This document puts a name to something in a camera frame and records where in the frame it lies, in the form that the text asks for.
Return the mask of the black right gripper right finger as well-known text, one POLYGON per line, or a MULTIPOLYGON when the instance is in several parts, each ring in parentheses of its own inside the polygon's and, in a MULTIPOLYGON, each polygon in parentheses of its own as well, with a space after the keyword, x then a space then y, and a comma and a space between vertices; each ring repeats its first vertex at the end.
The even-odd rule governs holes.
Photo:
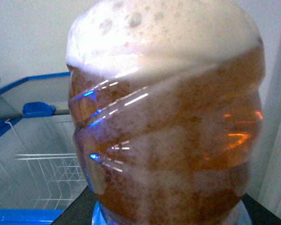
POLYGON ((243 203, 253 225, 281 225, 280 218, 278 218, 248 194, 243 196, 243 203))

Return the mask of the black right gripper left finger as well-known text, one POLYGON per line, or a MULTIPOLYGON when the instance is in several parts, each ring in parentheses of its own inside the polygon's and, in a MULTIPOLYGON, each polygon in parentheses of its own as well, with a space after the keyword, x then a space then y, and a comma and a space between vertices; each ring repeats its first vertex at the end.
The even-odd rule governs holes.
POLYGON ((91 225, 96 204, 94 193, 88 186, 51 224, 52 225, 91 225))

